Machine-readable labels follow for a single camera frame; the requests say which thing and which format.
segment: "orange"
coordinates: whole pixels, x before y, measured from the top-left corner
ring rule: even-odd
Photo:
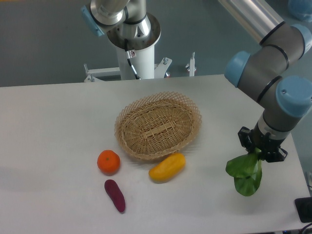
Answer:
[[[97,158],[98,168],[105,174],[113,174],[120,167],[120,158],[112,150],[104,150]]]

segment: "woven basket rim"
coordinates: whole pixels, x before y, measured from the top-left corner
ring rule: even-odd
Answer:
[[[139,112],[146,111],[144,107],[149,106],[149,109],[156,109],[157,104],[154,106],[150,106],[151,103],[157,103],[160,102],[159,106],[161,106],[163,103],[161,101],[167,101],[175,102],[176,105],[180,106],[181,108],[185,109],[190,114],[190,119],[192,120],[191,125],[191,132],[188,134],[187,137],[185,137],[181,142],[179,142],[176,145],[173,145],[172,147],[168,149],[164,149],[160,152],[155,152],[151,154],[140,154],[138,152],[133,151],[128,145],[127,141],[124,139],[124,130],[125,130],[125,124],[129,123],[129,120],[131,117],[137,115]],[[172,154],[174,152],[177,152],[181,148],[188,145],[190,142],[192,142],[195,137],[197,136],[200,126],[201,126],[201,114],[199,112],[198,107],[195,105],[195,103],[188,98],[185,95],[182,95],[177,92],[161,92],[154,95],[150,95],[147,97],[143,97],[137,101],[132,102],[128,106],[126,106],[118,115],[116,122],[115,122],[115,137],[118,140],[119,145],[122,147],[122,149],[129,154],[132,157],[143,159],[143,160],[153,160],[158,159],[164,156],[167,156],[169,154]]]

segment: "green leafy vegetable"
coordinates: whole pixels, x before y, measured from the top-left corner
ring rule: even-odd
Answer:
[[[256,153],[242,155],[228,161],[225,171],[232,177],[246,178],[257,172],[257,162],[258,155]]]
[[[226,172],[234,177],[236,191],[243,196],[253,195],[260,187],[262,179],[261,160],[258,155],[259,149],[253,153],[236,157],[226,164]]]
[[[234,178],[235,189],[243,196],[251,196],[260,187],[261,178],[262,168],[261,160],[259,160],[257,163],[257,172],[255,174],[246,178]]]

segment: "mesh basket weave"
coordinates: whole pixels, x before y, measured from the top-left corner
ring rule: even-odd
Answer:
[[[197,135],[201,115],[188,97],[164,92],[137,100],[121,111],[115,136],[129,155],[152,160],[174,153]]]

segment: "white table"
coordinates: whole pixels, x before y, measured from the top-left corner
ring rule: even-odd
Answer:
[[[114,137],[119,112],[161,91],[189,96],[202,114],[200,134],[183,149],[185,170],[168,183],[148,177],[150,164],[129,159]],[[281,163],[263,163],[257,193],[243,197],[225,172],[245,153],[237,136],[262,108],[223,75],[0,88],[1,234],[242,234],[298,229],[294,200],[309,196],[289,136]],[[97,157],[112,149],[120,171],[108,177]],[[114,179],[126,212],[114,208],[104,182]]]

